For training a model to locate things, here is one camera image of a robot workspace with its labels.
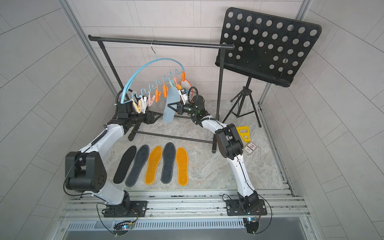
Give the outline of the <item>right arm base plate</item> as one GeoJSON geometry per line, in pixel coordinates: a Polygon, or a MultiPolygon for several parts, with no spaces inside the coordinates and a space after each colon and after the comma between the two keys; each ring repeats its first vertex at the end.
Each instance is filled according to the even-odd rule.
{"type": "Polygon", "coordinates": [[[254,207],[242,209],[239,200],[226,199],[226,209],[228,216],[266,216],[268,210],[264,200],[259,200],[254,207]]]}

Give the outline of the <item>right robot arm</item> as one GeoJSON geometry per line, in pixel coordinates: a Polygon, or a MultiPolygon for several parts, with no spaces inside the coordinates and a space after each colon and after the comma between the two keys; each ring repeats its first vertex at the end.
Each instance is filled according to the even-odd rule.
{"type": "Polygon", "coordinates": [[[215,119],[205,109],[205,100],[198,94],[196,87],[178,91],[179,96],[167,104],[166,110],[182,115],[188,114],[195,125],[199,125],[215,134],[221,155],[228,160],[234,173],[239,196],[239,208],[250,215],[259,211],[266,215],[266,205],[254,189],[246,170],[243,158],[243,142],[234,124],[224,124],[215,119]]]}

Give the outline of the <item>black shoe insole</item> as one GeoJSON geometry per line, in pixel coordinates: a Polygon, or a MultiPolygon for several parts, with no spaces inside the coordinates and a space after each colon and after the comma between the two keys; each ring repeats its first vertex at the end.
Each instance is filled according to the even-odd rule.
{"type": "Polygon", "coordinates": [[[137,152],[137,147],[131,146],[123,154],[113,179],[113,182],[115,184],[120,184],[125,179],[128,169],[136,156],[136,152],[137,152]]]}

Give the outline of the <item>light blue insole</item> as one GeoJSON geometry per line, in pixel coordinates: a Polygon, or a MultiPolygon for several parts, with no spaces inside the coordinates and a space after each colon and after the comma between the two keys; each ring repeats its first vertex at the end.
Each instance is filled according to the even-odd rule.
{"type": "Polygon", "coordinates": [[[168,91],[166,107],[163,114],[163,120],[165,123],[171,123],[174,119],[177,110],[173,110],[172,107],[177,106],[180,101],[180,94],[176,88],[170,88],[168,91]]]}

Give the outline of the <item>aluminium mounting rail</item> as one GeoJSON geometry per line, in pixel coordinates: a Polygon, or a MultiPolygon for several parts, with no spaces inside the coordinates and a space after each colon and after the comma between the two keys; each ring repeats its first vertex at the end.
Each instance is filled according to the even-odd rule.
{"type": "MultiPolygon", "coordinates": [[[[274,217],[308,217],[310,211],[302,197],[293,196],[290,189],[259,190],[260,199],[267,200],[266,210],[274,217]]],[[[225,200],[237,199],[234,190],[205,191],[132,191],[131,201],[146,201],[145,220],[225,218],[225,200]]],[[[61,220],[97,220],[103,202],[95,197],[85,196],[69,200],[60,214],[61,220]]]]}

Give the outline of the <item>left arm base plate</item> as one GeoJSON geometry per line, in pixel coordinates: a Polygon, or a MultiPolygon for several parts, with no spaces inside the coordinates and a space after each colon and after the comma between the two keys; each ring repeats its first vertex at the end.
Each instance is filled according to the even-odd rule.
{"type": "Polygon", "coordinates": [[[105,218],[141,218],[146,215],[148,201],[133,201],[129,205],[122,203],[120,205],[106,205],[102,210],[105,218]]]}

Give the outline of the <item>small card box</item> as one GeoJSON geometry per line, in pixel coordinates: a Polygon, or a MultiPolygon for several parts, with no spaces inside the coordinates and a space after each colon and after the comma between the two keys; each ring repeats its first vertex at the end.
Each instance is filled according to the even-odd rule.
{"type": "Polygon", "coordinates": [[[256,144],[254,144],[253,142],[248,142],[244,148],[243,148],[243,152],[246,153],[247,155],[251,155],[254,151],[256,151],[258,149],[258,146],[256,144]]]}

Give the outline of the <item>black perforated music stand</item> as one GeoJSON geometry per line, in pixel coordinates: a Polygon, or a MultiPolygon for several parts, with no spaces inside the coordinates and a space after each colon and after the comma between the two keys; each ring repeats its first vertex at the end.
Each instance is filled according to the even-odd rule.
{"type": "Polygon", "coordinates": [[[224,69],[288,88],[321,33],[317,24],[228,8],[220,42],[234,49],[224,69]]]}

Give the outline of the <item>black garment rack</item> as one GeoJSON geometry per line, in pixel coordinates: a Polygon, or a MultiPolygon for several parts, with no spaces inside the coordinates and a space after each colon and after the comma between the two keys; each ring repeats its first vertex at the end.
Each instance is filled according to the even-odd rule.
{"type": "Polygon", "coordinates": [[[145,94],[137,95],[135,92],[133,92],[130,89],[130,86],[134,82],[137,74],[142,71],[147,66],[159,62],[159,61],[172,61],[177,63],[181,68],[182,72],[185,72],[184,66],[170,58],[162,58],[159,59],[157,56],[155,56],[155,59],[153,61],[150,61],[143,65],[141,68],[139,68],[128,80],[127,84],[123,86],[121,79],[115,69],[115,66],[112,63],[112,60],[105,48],[104,42],[111,42],[111,43],[126,43],[126,44],[142,44],[142,45],[164,45],[164,46],[173,46],[173,47],[190,47],[190,48],[206,48],[206,49],[218,49],[220,52],[220,76],[219,76],[219,86],[218,86],[218,99],[217,99],[217,112],[216,117],[220,117],[220,101],[221,101],[221,92],[222,92],[222,84],[223,84],[223,74],[224,74],[224,59],[225,59],[225,52],[229,50],[234,50],[234,45],[227,45],[227,44],[202,44],[202,43],[185,43],[185,42],[167,42],[167,41],[157,41],[157,40],[137,40],[137,39],[122,39],[122,38],[107,38],[107,37],[95,37],[95,36],[88,36],[89,40],[92,42],[97,42],[102,49],[105,58],[107,59],[109,66],[111,67],[111,70],[113,71],[119,85],[122,88],[122,99],[121,104],[127,104],[129,102],[134,103],[133,107],[135,109],[138,109],[139,106],[143,106],[144,101],[141,101],[141,98],[144,96],[148,96],[147,104],[152,105],[153,102],[158,102],[160,99],[161,94],[164,94],[164,97],[167,98],[168,91],[170,88],[176,88],[178,84],[176,83],[176,75],[179,74],[178,71],[175,71],[174,73],[169,73],[169,77],[164,76],[163,79],[157,80],[154,85],[150,84],[149,89],[146,90],[143,88],[141,91],[146,92],[145,94]]]}

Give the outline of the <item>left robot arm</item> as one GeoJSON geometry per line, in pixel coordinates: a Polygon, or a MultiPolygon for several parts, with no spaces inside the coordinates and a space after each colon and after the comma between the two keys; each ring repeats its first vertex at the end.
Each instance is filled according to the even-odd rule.
{"type": "Polygon", "coordinates": [[[115,106],[116,113],[103,132],[79,151],[66,155],[63,183],[64,192],[73,190],[78,196],[90,194],[103,200],[107,206],[104,216],[109,218],[127,216],[133,208],[128,192],[108,181],[103,157],[132,126],[153,124],[162,116],[150,110],[135,114],[131,102],[120,104],[119,100],[115,100],[115,106]]]}

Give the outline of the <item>yellow triangular plastic piece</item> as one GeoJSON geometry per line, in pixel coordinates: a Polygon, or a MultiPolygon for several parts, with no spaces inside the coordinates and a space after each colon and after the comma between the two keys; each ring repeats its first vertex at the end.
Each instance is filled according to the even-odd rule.
{"type": "Polygon", "coordinates": [[[245,143],[249,143],[251,141],[249,126],[237,127],[237,131],[245,143]]]}

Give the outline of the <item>orange rim insole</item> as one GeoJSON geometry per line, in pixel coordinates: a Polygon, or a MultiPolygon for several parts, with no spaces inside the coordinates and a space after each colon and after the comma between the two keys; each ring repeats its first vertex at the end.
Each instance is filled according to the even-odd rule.
{"type": "Polygon", "coordinates": [[[180,85],[181,85],[182,89],[185,89],[186,93],[188,94],[189,89],[192,87],[192,85],[188,80],[186,80],[186,73],[185,72],[182,72],[182,80],[180,82],[180,85]]]}

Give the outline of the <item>blue multi-clip hanger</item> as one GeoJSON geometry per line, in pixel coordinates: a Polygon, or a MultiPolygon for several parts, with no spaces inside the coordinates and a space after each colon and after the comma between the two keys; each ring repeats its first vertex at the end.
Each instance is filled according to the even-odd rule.
{"type": "Polygon", "coordinates": [[[182,72],[194,65],[195,49],[180,46],[156,46],[157,41],[150,41],[149,45],[144,44],[119,44],[119,48],[110,48],[111,59],[116,65],[121,81],[125,86],[129,79],[135,75],[145,64],[136,76],[130,89],[142,92],[142,88],[147,91],[156,90],[156,83],[162,82],[163,77],[173,80],[178,79],[176,86],[181,86],[182,72]]]}

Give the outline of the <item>dark grey shoe insole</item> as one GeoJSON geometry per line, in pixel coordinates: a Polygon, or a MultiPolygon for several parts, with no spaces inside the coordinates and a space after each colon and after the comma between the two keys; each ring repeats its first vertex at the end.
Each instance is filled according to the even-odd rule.
{"type": "Polygon", "coordinates": [[[141,170],[143,169],[144,164],[147,162],[149,158],[149,154],[150,154],[149,151],[150,151],[150,148],[148,145],[143,145],[139,148],[134,159],[134,165],[125,182],[127,187],[132,187],[137,182],[139,175],[141,173],[141,170]]]}

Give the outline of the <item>orange yellow shoe insole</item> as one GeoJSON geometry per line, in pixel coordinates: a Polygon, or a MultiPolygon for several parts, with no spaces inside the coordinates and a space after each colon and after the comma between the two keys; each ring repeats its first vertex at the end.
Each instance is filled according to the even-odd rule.
{"type": "Polygon", "coordinates": [[[162,159],[163,149],[156,146],[149,155],[148,167],[145,175],[145,184],[152,185],[155,182],[158,165],[162,159]]]}

